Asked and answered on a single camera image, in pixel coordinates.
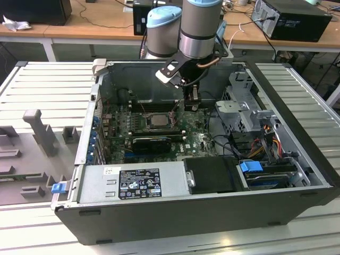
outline cable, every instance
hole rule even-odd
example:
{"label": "cable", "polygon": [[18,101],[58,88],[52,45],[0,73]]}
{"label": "cable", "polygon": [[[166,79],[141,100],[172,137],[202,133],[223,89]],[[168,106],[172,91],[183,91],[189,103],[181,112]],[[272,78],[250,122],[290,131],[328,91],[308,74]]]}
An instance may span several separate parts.
{"label": "cable", "polygon": [[327,69],[327,71],[323,74],[323,76],[321,77],[321,79],[319,80],[318,84],[315,87],[315,91],[318,89],[319,85],[321,84],[321,81],[324,79],[324,77],[326,76],[326,74],[329,72],[329,70],[332,68],[332,66],[334,65],[334,63],[336,62],[336,60],[338,59],[338,57],[340,56],[340,52],[338,53],[338,55],[336,55],[335,59],[333,60],[333,62],[331,63],[331,65],[329,66],[329,68]]}
{"label": "cable", "polygon": [[320,3],[317,3],[317,5],[320,5],[321,7],[326,8],[327,12],[329,12],[329,8],[328,7],[326,7],[326,6],[324,6],[324,5],[320,4]]}
{"label": "cable", "polygon": [[87,10],[87,8],[86,8],[83,4],[81,4],[78,0],[76,0],[76,2],[77,2],[78,4],[80,4],[80,5],[84,8],[84,10],[82,10],[82,11],[79,12],[79,16],[80,16],[83,20],[86,20],[87,22],[89,22],[90,24],[92,24],[93,26],[98,26],[98,27],[103,27],[103,28],[129,28],[129,27],[132,27],[132,26],[133,26],[133,24],[132,24],[132,25],[128,25],[128,26],[126,26],[126,27],[114,27],[114,26],[108,26],[108,25],[99,25],[99,24],[95,24],[95,23],[93,23],[92,21],[90,21],[87,17],[85,17],[85,16],[82,15],[82,13],[83,13],[84,11]]}
{"label": "cable", "polygon": [[264,20],[263,20],[263,19],[259,19],[259,20],[254,20],[254,21],[247,22],[247,23],[239,23],[238,25],[236,25],[236,26],[239,26],[239,30],[236,31],[236,32],[232,35],[232,37],[230,38],[229,45],[228,45],[228,49],[230,49],[230,46],[231,46],[232,41],[233,41],[233,39],[234,39],[234,36],[235,36],[238,32],[241,32],[241,31],[242,31],[242,32],[245,32],[245,31],[241,28],[242,25],[251,24],[251,23],[254,23],[254,22],[257,22],[257,21],[264,21]]}
{"label": "cable", "polygon": [[327,52],[325,52],[322,56],[313,57],[313,58],[322,58],[322,57],[325,56],[326,54],[327,54]]}
{"label": "cable", "polygon": [[209,68],[205,68],[204,71],[202,72],[202,74],[194,81],[188,83],[188,84],[183,84],[183,87],[187,87],[187,86],[191,86],[194,85],[195,83],[199,82],[200,80],[202,80],[207,74],[208,74],[208,70]]}
{"label": "cable", "polygon": [[128,6],[127,4],[124,4],[122,2],[119,2],[118,0],[115,0],[117,3],[121,4],[121,5],[124,5],[125,7],[128,7],[128,8],[132,8],[132,6]]}
{"label": "cable", "polygon": [[253,21],[250,21],[250,22],[246,22],[246,23],[239,23],[239,24],[228,24],[227,26],[239,26],[240,24],[243,26],[243,25],[248,25],[248,24],[251,24],[251,23],[255,23],[257,21],[262,21],[261,20],[253,20]]}
{"label": "cable", "polygon": [[10,56],[11,56],[12,58],[14,58],[15,61],[18,62],[18,59],[17,59],[17,58],[16,58],[16,57],[8,50],[8,49],[7,49],[7,47],[5,47],[5,44],[3,44],[2,42],[0,42],[0,44],[1,44],[1,46],[2,46],[1,48],[4,48],[4,49],[7,51],[7,53],[10,54]]}
{"label": "cable", "polygon": [[266,33],[264,32],[264,21],[262,22],[262,25],[261,25],[261,30],[262,30],[262,33],[263,33],[263,35],[265,36],[265,39],[267,40],[267,42],[269,43],[269,45],[273,48],[273,50],[274,50],[274,54],[275,54],[275,59],[274,59],[274,62],[276,63],[276,55],[277,55],[277,53],[276,53],[276,49],[274,48],[274,46],[270,43],[270,41],[268,40],[268,38],[267,38],[267,35],[266,35]]}
{"label": "cable", "polygon": [[147,40],[147,31],[148,29],[145,28],[144,34],[143,34],[143,38],[142,38],[142,42],[140,43],[140,48],[139,48],[139,59],[141,59],[144,55],[144,46],[145,46],[145,42]]}
{"label": "cable", "polygon": [[5,55],[1,52],[0,50],[0,54],[3,56],[3,58],[5,59],[5,66],[4,66],[4,70],[5,70],[5,73],[8,75],[9,72],[7,71],[7,58],[5,57]]}

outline blue drive latch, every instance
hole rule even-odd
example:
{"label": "blue drive latch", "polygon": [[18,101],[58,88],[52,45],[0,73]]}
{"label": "blue drive latch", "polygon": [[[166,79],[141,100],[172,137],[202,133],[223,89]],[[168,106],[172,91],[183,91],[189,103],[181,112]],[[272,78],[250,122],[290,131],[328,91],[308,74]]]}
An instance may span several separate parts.
{"label": "blue drive latch", "polygon": [[262,172],[264,170],[259,161],[244,161],[240,167],[242,172]]}

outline red wire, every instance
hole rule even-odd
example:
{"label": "red wire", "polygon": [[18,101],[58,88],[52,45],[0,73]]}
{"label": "red wire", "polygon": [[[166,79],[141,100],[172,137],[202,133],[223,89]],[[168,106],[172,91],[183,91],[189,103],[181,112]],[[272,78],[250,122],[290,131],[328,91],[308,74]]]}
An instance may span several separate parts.
{"label": "red wire", "polygon": [[250,153],[253,152],[255,142],[257,142],[257,141],[260,141],[260,139],[255,139],[254,142],[251,144],[251,151],[250,151]]}

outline power supply label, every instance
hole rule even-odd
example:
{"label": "power supply label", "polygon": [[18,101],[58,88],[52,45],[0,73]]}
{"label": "power supply label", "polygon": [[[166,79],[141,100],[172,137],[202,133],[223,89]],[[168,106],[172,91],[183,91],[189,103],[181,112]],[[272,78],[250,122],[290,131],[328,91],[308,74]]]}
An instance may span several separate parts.
{"label": "power supply label", "polygon": [[120,199],[161,196],[159,168],[120,171],[118,193]]}

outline table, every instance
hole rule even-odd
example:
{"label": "table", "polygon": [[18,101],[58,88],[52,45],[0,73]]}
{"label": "table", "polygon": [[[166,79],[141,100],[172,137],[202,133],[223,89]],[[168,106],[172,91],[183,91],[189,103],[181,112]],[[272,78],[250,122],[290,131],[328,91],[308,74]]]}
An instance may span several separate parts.
{"label": "table", "polygon": [[[89,44],[89,45],[140,45],[141,36],[133,35],[132,13],[124,13],[124,6],[114,0],[98,0],[96,3],[85,3],[84,0],[71,0],[72,15],[65,26],[32,25],[31,30],[12,32],[0,27],[0,41],[41,43],[49,61],[57,61],[52,44]],[[236,6],[239,11],[249,10],[253,6]],[[104,26],[127,28],[105,28],[92,25],[90,22]],[[228,12],[224,19],[229,24],[249,22],[242,13]],[[238,26],[228,26],[224,39],[229,42]],[[238,33],[232,43],[234,49],[272,50],[261,30],[255,24],[244,25],[245,33]],[[340,52],[340,22],[331,22],[319,42],[271,41],[277,50],[306,52]]]}

